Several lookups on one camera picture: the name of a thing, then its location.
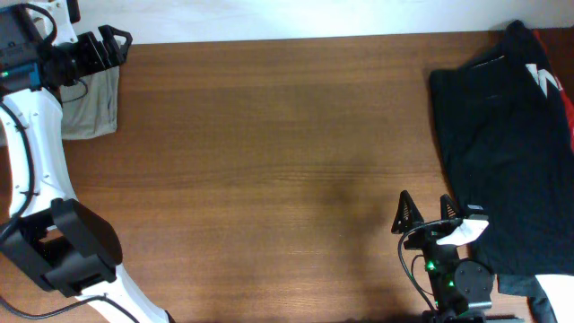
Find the wooden tabletop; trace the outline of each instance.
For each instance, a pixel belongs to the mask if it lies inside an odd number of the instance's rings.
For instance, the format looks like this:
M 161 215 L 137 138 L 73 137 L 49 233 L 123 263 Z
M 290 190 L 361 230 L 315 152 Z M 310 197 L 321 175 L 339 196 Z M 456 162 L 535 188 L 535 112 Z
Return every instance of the wooden tabletop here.
M 178 323 L 418 315 L 426 304 L 398 262 L 390 227 L 401 190 L 426 220 L 439 218 L 448 192 L 428 75 L 499 38 L 134 46 L 121 69 L 117 133 L 66 142 L 70 178 L 83 204 L 115 228 L 132 278 Z M 572 32 L 543 38 L 574 93 Z M 10 174 L 0 154 L 7 214 Z M 3 256 L 0 270 L 0 293 L 22 310 L 72 301 L 42 292 Z M 422 262 L 415 277 L 429 288 Z M 530 319 L 525 298 L 492 298 L 490 314 Z M 77 321 L 103 318 L 85 307 L 47 320 Z

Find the brown table surface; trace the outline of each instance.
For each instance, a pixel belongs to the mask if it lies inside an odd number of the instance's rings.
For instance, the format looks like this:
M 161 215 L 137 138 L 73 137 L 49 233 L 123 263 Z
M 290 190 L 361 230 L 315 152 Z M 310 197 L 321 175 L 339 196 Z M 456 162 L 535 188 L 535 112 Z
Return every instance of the brown table surface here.
M 574 93 L 574 34 L 544 31 Z M 426 220 L 448 192 L 429 72 L 495 32 L 133 46 L 118 130 L 65 143 L 79 199 L 109 221 L 124 263 L 177 322 L 333 322 L 426 305 L 390 233 L 408 189 Z M 0 206 L 10 174 L 0 151 Z M 415 252 L 406 252 L 410 262 Z M 0 257 L 1 294 L 34 313 L 70 303 Z M 416 278 L 429 288 L 422 262 Z M 529 318 L 492 295 L 490 314 Z M 0 311 L 3 322 L 21 322 Z M 102 322 L 89 307 L 47 322 Z

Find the white wall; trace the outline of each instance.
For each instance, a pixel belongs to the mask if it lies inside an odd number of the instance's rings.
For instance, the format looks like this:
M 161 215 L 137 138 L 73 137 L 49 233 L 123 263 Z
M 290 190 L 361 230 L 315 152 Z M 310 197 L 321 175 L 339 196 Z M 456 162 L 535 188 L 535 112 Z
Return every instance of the white wall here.
M 574 0 L 80 0 L 80 7 L 76 32 L 110 24 L 135 43 L 487 31 L 514 19 L 531 28 L 574 24 Z

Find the cable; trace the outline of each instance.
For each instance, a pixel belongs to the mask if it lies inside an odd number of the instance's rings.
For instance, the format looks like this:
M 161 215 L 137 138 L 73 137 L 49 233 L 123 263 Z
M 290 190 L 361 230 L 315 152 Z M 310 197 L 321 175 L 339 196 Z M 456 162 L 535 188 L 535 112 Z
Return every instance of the cable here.
M 423 256 L 423 255 L 416 255 L 416 256 L 414 256 L 413 261 L 411 262 L 411 275 L 413 275 L 413 278 L 414 278 L 414 261 L 415 261 L 417 258 L 420 258 L 420 257 L 424 257 L 424 256 Z M 432 294 L 432 292 L 427 292 L 427 291 L 425 291 L 422 287 L 421 287 L 421 289 L 422 289 L 423 292 L 426 292 L 426 293 L 429 294 L 430 296 L 434 296 L 434 295 Z
M 429 223 L 425 223 L 423 225 L 420 225 L 416 228 L 412 228 L 411 230 L 405 232 L 403 234 L 403 236 L 401 237 L 401 239 L 398 241 L 398 259 L 401 261 L 401 266 L 403 266 L 403 270 L 406 273 L 406 275 L 409 277 L 409 279 L 411 280 L 411 283 L 413 283 L 414 288 L 416 289 L 417 292 L 419 292 L 419 294 L 422 296 L 422 298 L 424 299 L 424 301 L 426 301 L 427 305 L 429 305 L 430 311 L 432 312 L 432 315 L 434 316 L 435 320 L 437 322 L 439 322 L 439 314 L 437 313 L 437 310 L 434 308 L 434 306 L 432 306 L 431 300 L 429 300 L 429 298 L 427 297 L 427 295 L 424 294 L 424 292 L 422 291 L 422 288 L 419 286 L 419 284 L 416 282 L 416 280 L 414 279 L 413 275 L 411 275 L 411 273 L 409 272 L 409 268 L 406 266 L 406 263 L 404 262 L 404 258 L 403 258 L 403 242 L 406 239 L 406 237 L 408 237 L 409 235 L 411 235 L 413 232 L 418 231 L 422 228 L 426 228 L 432 225 L 437 225 L 437 224 L 445 224 L 445 223 L 452 223 L 453 220 L 437 220 L 437 221 L 432 221 Z
M 50 22 L 52 22 L 52 32 L 50 32 L 50 34 L 47 35 L 47 37 L 44 38 L 44 40 L 42 40 L 42 43 L 40 44 L 40 46 L 43 47 L 43 49 L 48 49 L 49 47 L 52 46 L 52 43 L 54 42 L 54 40 L 56 40 L 57 37 L 56 20 L 54 20 L 54 17 L 52 17 L 52 15 L 48 12 L 48 10 L 44 8 L 38 7 L 37 5 L 34 4 L 21 4 L 21 5 L 24 8 L 28 8 L 30 10 L 33 10 L 37 13 L 46 16 L 46 18 L 48 18 Z
M 3 243 L 8 236 L 16 229 L 16 225 L 20 221 L 20 218 L 24 214 L 24 211 L 28 208 L 32 201 L 32 197 L 34 196 L 34 185 L 36 184 L 35 174 L 34 174 L 34 162 L 32 160 L 32 152 L 30 148 L 30 142 L 28 141 L 28 136 L 26 135 L 26 128 L 22 124 L 22 122 L 16 117 L 16 115 L 3 103 L 0 101 L 0 108 L 13 120 L 14 124 L 16 125 L 16 129 L 22 136 L 22 143 L 24 145 L 24 151 L 26 152 L 26 159 L 28 160 L 28 172 L 30 174 L 28 180 L 28 192 L 22 192 L 26 199 L 24 203 L 20 207 L 16 213 L 12 215 L 10 221 L 4 225 L 2 232 L 0 233 L 0 244 Z
M 2 305 L 7 311 L 9 311 L 10 313 L 12 313 L 13 315 L 15 315 L 19 318 L 31 319 L 31 320 L 40 320 L 40 319 L 52 318 L 52 317 L 55 317 L 56 315 L 60 315 L 60 314 L 66 313 L 70 310 L 79 308 L 80 306 L 85 305 L 85 304 L 92 302 L 92 301 L 104 301 L 107 304 L 116 308 L 116 310 L 119 310 L 124 315 L 129 317 L 129 319 L 134 321 L 134 323 L 139 323 L 139 321 L 130 312 L 128 312 L 126 309 L 119 306 L 116 302 L 114 302 L 111 299 L 109 299 L 108 297 L 106 297 L 106 295 L 94 296 L 94 297 L 91 297 L 91 298 L 83 300 L 83 301 L 75 302 L 74 304 L 68 305 L 68 306 L 63 307 L 59 310 L 54 310 L 54 311 L 51 311 L 49 313 L 39 314 L 39 315 L 29 314 L 29 313 L 23 312 L 21 310 L 17 310 L 14 306 L 10 305 L 10 303 L 8 303 L 2 296 L 0 296 L 0 305 Z
M 83 84 L 83 88 L 86 89 L 86 91 L 79 97 L 75 98 L 75 99 L 71 99 L 71 100 L 67 100 L 67 101 L 62 101 L 62 104 L 64 103 L 70 103 L 70 102 L 74 102 L 75 100 L 80 100 L 83 99 L 86 95 L 88 95 L 88 93 L 90 92 L 89 88 L 88 88 L 88 84 L 83 80 L 83 79 L 78 79 L 77 80 L 79 83 Z

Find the folded black fabric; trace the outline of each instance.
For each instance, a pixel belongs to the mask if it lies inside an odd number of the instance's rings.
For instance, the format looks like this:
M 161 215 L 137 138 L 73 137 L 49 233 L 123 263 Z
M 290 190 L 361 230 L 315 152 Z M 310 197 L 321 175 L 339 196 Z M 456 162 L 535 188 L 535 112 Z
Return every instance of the folded black fabric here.
M 472 248 L 497 274 L 574 274 L 574 155 L 560 84 L 522 22 L 430 90 L 441 158 L 460 205 L 489 227 Z

